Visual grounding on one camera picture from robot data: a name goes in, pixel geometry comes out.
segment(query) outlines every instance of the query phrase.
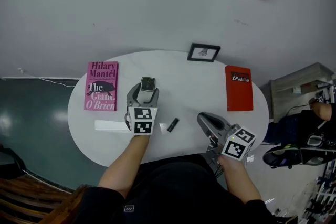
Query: black shirt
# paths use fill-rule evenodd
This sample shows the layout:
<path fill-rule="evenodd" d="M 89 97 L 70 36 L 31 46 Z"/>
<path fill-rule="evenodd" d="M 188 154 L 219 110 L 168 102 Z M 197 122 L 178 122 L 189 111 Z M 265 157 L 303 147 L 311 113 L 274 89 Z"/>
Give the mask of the black shirt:
<path fill-rule="evenodd" d="M 306 142 L 310 135 L 323 135 L 326 140 L 336 142 L 336 103 L 331 104 L 331 119 L 318 129 L 324 122 L 313 110 L 302 110 L 298 121 L 298 145 L 307 146 Z"/>
<path fill-rule="evenodd" d="M 227 192 L 203 157 L 169 158 L 140 166 L 126 199 L 91 187 L 75 223 L 275 223 L 261 200 L 243 204 Z"/>

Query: white round table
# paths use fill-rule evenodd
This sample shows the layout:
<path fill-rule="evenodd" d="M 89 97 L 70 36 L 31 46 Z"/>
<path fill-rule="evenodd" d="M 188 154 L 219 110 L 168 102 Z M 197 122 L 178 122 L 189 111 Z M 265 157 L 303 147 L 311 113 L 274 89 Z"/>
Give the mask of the white round table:
<path fill-rule="evenodd" d="M 226 111 L 225 64 L 187 61 L 186 52 L 144 51 L 118 56 L 107 61 L 119 62 L 117 110 L 114 112 L 84 110 L 86 74 L 75 86 L 68 106 L 72 138 L 89 159 L 109 166 L 126 148 L 132 135 L 123 130 L 126 95 L 142 77 L 156 79 L 160 89 L 154 133 L 142 163 L 158 159 L 204 153 L 209 139 L 197 123 L 200 112 L 224 117 L 231 124 L 245 126 L 256 135 L 252 149 L 265 138 L 268 108 L 264 95 L 253 84 L 254 110 Z M 180 122 L 169 133 L 167 127 L 175 118 Z M 114 121 L 115 131 L 96 131 L 95 120 Z"/>

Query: black picture frame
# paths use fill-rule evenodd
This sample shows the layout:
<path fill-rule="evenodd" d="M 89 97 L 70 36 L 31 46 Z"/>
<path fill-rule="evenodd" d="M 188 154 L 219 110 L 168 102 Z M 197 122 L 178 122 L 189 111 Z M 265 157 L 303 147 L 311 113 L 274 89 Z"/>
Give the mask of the black picture frame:
<path fill-rule="evenodd" d="M 201 49 L 211 49 L 211 50 L 216 50 L 214 56 L 212 59 L 198 59 L 198 58 L 192 58 L 193 52 L 195 48 L 201 48 Z M 220 50 L 220 46 L 214 46 L 214 45 L 205 45 L 205 44 L 198 44 L 198 43 L 192 43 L 191 48 L 188 54 L 188 61 L 200 61 L 200 62 L 213 62 L 215 61 L 218 53 Z"/>

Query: wooden chair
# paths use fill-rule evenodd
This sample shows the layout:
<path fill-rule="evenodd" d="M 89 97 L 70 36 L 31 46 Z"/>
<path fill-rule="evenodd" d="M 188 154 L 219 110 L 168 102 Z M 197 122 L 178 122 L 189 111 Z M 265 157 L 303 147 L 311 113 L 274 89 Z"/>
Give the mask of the wooden chair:
<path fill-rule="evenodd" d="M 0 218 L 17 224 L 72 223 L 86 188 L 82 185 L 70 194 L 29 175 L 0 179 Z"/>

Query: book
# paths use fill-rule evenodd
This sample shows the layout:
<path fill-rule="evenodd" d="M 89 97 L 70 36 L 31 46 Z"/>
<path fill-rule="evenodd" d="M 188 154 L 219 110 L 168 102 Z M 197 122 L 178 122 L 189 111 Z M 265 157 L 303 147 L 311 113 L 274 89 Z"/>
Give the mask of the book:
<path fill-rule="evenodd" d="M 86 74 L 85 110 L 117 110 L 118 62 L 90 62 Z"/>
<path fill-rule="evenodd" d="M 253 110 L 253 90 L 249 68 L 226 66 L 227 111 Z"/>

